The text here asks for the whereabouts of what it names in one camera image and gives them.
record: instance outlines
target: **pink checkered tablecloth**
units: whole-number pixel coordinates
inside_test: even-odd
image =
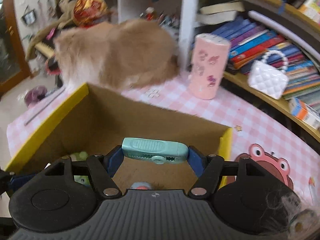
[[[273,163],[289,187],[292,187],[292,181],[295,192],[305,199],[317,201],[320,194],[320,156],[287,128],[229,91],[219,88],[213,100],[201,100],[192,96],[176,78],[160,86],[125,91],[122,95],[233,127],[231,160],[246,153],[254,160]],[[7,137],[11,156],[68,96],[68,92],[63,92],[26,127],[26,120],[45,106],[50,98],[9,124]]]

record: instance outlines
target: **beaded handle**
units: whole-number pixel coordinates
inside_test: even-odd
[[[285,73],[285,71],[288,69],[288,58],[285,56],[284,53],[282,53],[281,51],[279,50],[269,50],[267,51],[263,56],[262,56],[262,62],[263,63],[267,63],[267,59],[269,58],[269,56],[271,54],[277,54],[279,55],[282,60],[283,60],[283,66],[282,67],[279,67],[279,68],[282,68],[281,72],[282,73]]]

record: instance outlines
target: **metal screw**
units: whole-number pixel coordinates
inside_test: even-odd
[[[106,188],[105,190],[103,190],[103,193],[106,196],[114,196],[119,193],[119,190],[114,187],[110,187],[110,188]]]
[[[191,193],[195,196],[203,196],[207,193],[207,190],[203,187],[195,187],[191,190]]]

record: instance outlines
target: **white quilted handbag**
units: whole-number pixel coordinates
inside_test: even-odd
[[[282,67],[277,69],[266,63],[271,54],[278,54],[282,57],[284,62]],[[265,55],[263,55],[261,61],[256,60],[252,64],[248,84],[250,87],[274,99],[279,99],[288,84],[288,77],[285,75],[287,68],[287,57],[279,50],[269,50]]]

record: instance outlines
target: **floor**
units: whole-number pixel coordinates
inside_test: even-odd
[[[7,126],[18,116],[27,111],[23,98],[27,91],[38,86],[44,85],[48,90],[54,88],[54,77],[36,76],[33,79],[26,79],[19,85],[6,93],[0,101],[0,167],[4,169],[10,161],[11,156],[7,141]],[[8,211],[9,197],[6,193],[0,197],[0,217],[9,217]]]

